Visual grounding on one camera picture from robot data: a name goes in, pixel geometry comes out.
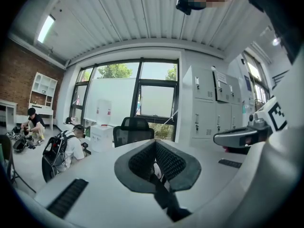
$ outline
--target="black sticker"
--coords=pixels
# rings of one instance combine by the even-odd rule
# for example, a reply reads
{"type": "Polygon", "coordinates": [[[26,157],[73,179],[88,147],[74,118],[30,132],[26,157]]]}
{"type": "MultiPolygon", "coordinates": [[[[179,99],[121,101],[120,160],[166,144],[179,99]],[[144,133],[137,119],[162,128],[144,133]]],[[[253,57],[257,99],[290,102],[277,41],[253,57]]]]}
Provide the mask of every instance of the black sticker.
{"type": "Polygon", "coordinates": [[[268,114],[276,131],[282,130],[287,125],[284,113],[278,102],[269,110],[268,114]]]}

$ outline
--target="white box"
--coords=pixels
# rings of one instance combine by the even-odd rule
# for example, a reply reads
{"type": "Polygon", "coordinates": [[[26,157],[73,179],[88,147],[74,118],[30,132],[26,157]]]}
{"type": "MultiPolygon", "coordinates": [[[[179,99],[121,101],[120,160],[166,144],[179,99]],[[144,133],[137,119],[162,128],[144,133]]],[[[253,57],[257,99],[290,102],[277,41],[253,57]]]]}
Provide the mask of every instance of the white box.
{"type": "Polygon", "coordinates": [[[110,126],[91,126],[91,147],[95,152],[102,152],[112,148],[113,128],[110,126]]]}

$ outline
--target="window frame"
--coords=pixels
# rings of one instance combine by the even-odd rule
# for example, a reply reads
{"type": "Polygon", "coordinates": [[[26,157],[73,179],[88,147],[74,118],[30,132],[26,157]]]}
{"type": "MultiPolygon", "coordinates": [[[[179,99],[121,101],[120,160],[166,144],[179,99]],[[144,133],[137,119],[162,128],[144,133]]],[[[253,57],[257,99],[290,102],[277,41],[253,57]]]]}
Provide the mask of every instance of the window frame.
{"type": "MultiPolygon", "coordinates": [[[[133,92],[133,98],[132,98],[132,104],[131,104],[131,112],[130,112],[131,117],[136,116],[139,90],[141,89],[141,86],[143,86],[143,85],[144,86],[160,86],[160,87],[172,87],[172,88],[174,88],[173,101],[172,101],[172,104],[173,104],[172,109],[173,110],[172,110],[171,115],[174,112],[177,111],[178,101],[179,101],[179,80],[180,80],[179,59],[172,60],[172,59],[155,59],[155,58],[143,58],[143,57],[141,57],[141,58],[135,58],[135,59],[104,62],[104,63],[94,64],[94,65],[91,65],[91,66],[81,68],[81,70],[79,71],[78,76],[76,78],[76,81],[78,80],[79,75],[84,70],[87,70],[87,69],[90,69],[90,68],[92,68],[93,70],[91,72],[91,75],[90,75],[90,78],[89,78],[88,81],[76,82],[75,83],[73,94],[72,94],[72,99],[71,99],[71,104],[70,104],[70,114],[69,114],[70,117],[72,117],[73,109],[81,110],[81,121],[80,122],[83,126],[85,126],[84,116],[85,116],[85,111],[86,111],[86,101],[87,101],[90,86],[91,86],[92,81],[94,79],[97,68],[101,67],[101,66],[106,66],[106,65],[110,65],[110,64],[118,64],[118,63],[138,63],[139,64],[137,74],[136,74],[136,80],[135,80],[134,92],[133,92]],[[174,80],[159,80],[159,79],[140,79],[144,62],[159,62],[159,63],[176,64],[177,65],[177,67],[176,67],[176,69],[177,69],[177,81],[174,81],[174,80]],[[75,91],[76,91],[78,86],[86,86],[83,105],[73,104],[73,96],[74,96],[75,91]]],[[[147,122],[156,123],[156,124],[164,124],[166,121],[168,121],[166,124],[173,125],[172,140],[175,141],[178,114],[175,114],[173,116],[173,118],[154,117],[154,116],[146,116],[146,115],[138,115],[137,117],[142,117],[142,118],[146,119],[147,122]]]]}
{"type": "Polygon", "coordinates": [[[247,71],[249,73],[250,82],[251,82],[251,85],[252,85],[252,88],[253,88],[253,93],[255,94],[255,102],[256,102],[256,99],[259,100],[257,98],[256,85],[258,87],[262,88],[265,91],[266,102],[267,102],[270,99],[270,92],[269,92],[269,88],[268,88],[268,85],[267,85],[266,76],[265,76],[265,73],[262,69],[261,64],[253,56],[251,56],[249,53],[247,53],[246,51],[244,51],[242,53],[242,57],[244,59],[244,62],[245,62],[246,67],[247,67],[247,71]],[[254,62],[253,66],[256,67],[256,69],[258,70],[262,80],[259,80],[258,78],[254,77],[251,74],[250,69],[249,69],[249,65],[248,65],[248,61],[247,61],[247,57],[251,58],[251,60],[254,62]]]}
{"type": "Polygon", "coordinates": [[[132,106],[130,116],[141,117],[147,120],[149,123],[156,123],[156,124],[164,124],[167,122],[167,125],[173,125],[173,136],[172,141],[175,141],[176,137],[176,126],[177,126],[177,115],[175,114],[173,118],[169,117],[159,117],[159,116],[148,116],[148,115],[136,115],[137,112],[137,103],[138,103],[138,96],[141,90],[141,87],[144,86],[158,86],[158,87],[172,87],[174,88],[173,92],[173,110],[171,115],[177,111],[178,109],[178,99],[179,99],[179,80],[180,80],[180,70],[179,70],[179,60],[170,60],[170,59],[151,59],[151,58],[141,58],[139,68],[137,71],[135,86],[134,86],[134,94],[132,99],[132,106]],[[172,63],[176,64],[177,67],[177,81],[174,80],[161,80],[161,79],[143,79],[140,78],[142,67],[144,62],[159,62],[159,63],[172,63]]]}

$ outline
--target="white shelf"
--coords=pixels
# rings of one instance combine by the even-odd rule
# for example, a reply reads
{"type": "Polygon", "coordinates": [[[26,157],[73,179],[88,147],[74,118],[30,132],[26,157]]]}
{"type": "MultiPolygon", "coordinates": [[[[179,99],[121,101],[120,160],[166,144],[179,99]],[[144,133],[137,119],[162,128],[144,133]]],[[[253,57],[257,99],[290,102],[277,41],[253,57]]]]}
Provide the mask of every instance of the white shelf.
{"type": "Polygon", "coordinates": [[[52,79],[41,73],[36,73],[32,86],[32,92],[37,92],[39,94],[46,96],[44,100],[44,104],[42,105],[43,108],[47,108],[47,109],[52,108],[56,85],[57,85],[57,80],[52,79]]]}

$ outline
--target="white robot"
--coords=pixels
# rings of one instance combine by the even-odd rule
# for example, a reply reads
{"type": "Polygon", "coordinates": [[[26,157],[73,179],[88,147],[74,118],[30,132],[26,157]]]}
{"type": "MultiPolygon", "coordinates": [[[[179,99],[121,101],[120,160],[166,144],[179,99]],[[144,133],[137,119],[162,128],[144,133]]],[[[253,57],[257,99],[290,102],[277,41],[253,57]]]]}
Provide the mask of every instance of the white robot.
{"type": "Polygon", "coordinates": [[[247,127],[218,133],[213,141],[228,148],[246,148],[265,141],[272,133],[284,128],[287,128],[287,121],[276,97],[273,97],[249,116],[247,127]]]}

